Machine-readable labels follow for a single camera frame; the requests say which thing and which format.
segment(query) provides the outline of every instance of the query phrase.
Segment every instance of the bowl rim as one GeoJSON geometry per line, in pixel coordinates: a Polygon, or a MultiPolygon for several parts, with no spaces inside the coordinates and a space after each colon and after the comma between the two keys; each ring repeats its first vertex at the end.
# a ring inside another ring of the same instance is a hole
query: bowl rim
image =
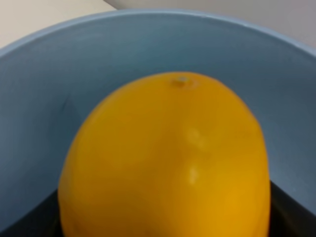
{"type": "Polygon", "coordinates": [[[243,21],[240,19],[236,19],[233,17],[217,15],[213,13],[207,13],[202,11],[195,10],[185,10],[185,9],[124,9],[124,10],[115,10],[109,12],[96,13],[88,16],[82,16],[78,18],[74,18],[65,22],[57,23],[55,25],[49,26],[47,28],[41,29],[34,33],[31,33],[21,39],[18,39],[8,45],[0,48],[0,59],[4,56],[13,53],[19,48],[27,46],[29,43],[32,43],[36,40],[40,40],[41,38],[53,34],[55,32],[64,30],[66,28],[71,28],[80,24],[85,24],[92,21],[97,21],[101,19],[109,19],[116,18],[122,16],[133,16],[133,15],[180,15],[180,16],[190,16],[190,17],[198,17],[203,19],[212,20],[214,22],[222,22],[226,24],[233,25],[235,27],[248,29],[253,33],[260,34],[263,37],[269,37],[270,39],[276,40],[279,43],[285,43],[287,46],[291,47],[296,51],[300,51],[304,53],[306,56],[310,56],[313,59],[316,59],[316,48],[311,46],[307,46],[304,43],[301,43],[295,39],[292,39],[288,36],[285,36],[281,33],[275,32],[268,28],[258,26],[247,21],[243,21]]]}

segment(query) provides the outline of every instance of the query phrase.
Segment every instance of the yellow fruit skin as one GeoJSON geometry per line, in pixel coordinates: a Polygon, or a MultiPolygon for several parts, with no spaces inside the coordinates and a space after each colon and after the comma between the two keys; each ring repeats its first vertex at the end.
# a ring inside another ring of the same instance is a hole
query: yellow fruit skin
{"type": "Polygon", "coordinates": [[[263,135],[219,81],[175,72],[129,83],[80,128],[59,183],[66,237],[266,237],[263,135]]]}

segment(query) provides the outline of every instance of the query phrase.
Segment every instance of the dark bowl bottom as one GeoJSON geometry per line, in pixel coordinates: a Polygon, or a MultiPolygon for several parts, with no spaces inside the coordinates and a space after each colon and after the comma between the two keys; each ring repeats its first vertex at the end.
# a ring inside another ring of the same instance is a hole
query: dark bowl bottom
{"type": "MultiPolygon", "coordinates": [[[[316,217],[271,183],[270,237],[315,237],[316,217]]],[[[0,237],[63,237],[57,191],[0,237]]]]}

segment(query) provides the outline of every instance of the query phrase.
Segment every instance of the light blue bowl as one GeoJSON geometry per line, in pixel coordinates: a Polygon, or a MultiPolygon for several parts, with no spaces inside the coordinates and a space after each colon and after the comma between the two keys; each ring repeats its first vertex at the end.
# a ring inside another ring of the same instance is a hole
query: light blue bowl
{"type": "Polygon", "coordinates": [[[316,57],[245,22],[181,10],[126,10],[45,29],[0,50],[0,231],[57,188],[78,127],[131,80],[215,77],[264,130],[271,179],[316,213],[316,57]]]}

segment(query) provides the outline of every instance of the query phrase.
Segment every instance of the beige wall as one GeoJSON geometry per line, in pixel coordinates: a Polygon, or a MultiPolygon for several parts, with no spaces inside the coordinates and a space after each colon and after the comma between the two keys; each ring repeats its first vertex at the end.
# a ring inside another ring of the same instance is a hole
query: beige wall
{"type": "Polygon", "coordinates": [[[173,7],[237,17],[316,47],[316,0],[106,0],[116,8],[173,7]]]}
{"type": "Polygon", "coordinates": [[[47,26],[113,9],[103,0],[0,0],[0,48],[47,26]]]}

